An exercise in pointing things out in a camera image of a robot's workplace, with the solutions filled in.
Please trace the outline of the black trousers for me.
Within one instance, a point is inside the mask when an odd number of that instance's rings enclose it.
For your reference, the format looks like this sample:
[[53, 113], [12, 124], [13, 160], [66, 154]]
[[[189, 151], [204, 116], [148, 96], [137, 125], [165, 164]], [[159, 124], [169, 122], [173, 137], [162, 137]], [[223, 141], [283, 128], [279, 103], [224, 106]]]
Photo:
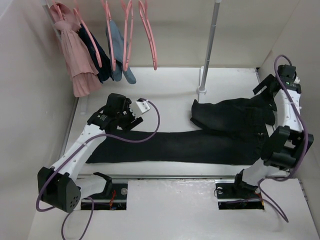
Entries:
[[191, 122], [198, 130], [157, 132], [142, 143], [107, 138], [92, 153], [87, 164], [128, 162], [183, 162], [222, 165], [252, 165], [274, 125], [275, 103], [261, 95], [236, 98], [216, 104], [191, 107]]

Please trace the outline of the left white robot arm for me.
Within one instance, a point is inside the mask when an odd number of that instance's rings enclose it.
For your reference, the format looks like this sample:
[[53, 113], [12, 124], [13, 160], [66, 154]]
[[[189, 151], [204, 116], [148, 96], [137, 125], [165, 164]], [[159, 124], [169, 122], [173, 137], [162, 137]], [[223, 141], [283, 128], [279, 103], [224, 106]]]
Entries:
[[86, 178], [78, 175], [95, 151], [117, 128], [129, 131], [143, 122], [142, 115], [150, 110], [147, 101], [140, 98], [131, 101], [121, 94], [111, 93], [106, 105], [94, 112], [87, 120], [78, 139], [51, 167], [42, 167], [37, 174], [38, 197], [36, 209], [41, 212], [40, 202], [52, 208], [71, 213], [78, 209], [82, 199], [97, 194], [105, 199], [111, 195], [111, 178], [94, 173]]

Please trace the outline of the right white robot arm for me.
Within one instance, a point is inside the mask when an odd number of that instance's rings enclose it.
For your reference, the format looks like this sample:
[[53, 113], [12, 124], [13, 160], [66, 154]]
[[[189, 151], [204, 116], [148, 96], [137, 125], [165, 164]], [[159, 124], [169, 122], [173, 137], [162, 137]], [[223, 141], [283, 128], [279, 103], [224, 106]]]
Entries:
[[276, 72], [277, 76], [269, 74], [253, 89], [253, 93], [261, 93], [276, 112], [276, 129], [264, 143], [260, 158], [235, 176], [231, 191], [237, 197], [254, 192], [261, 179], [296, 168], [314, 141], [314, 136], [306, 133], [300, 119], [302, 89], [295, 82], [296, 67], [279, 65]]

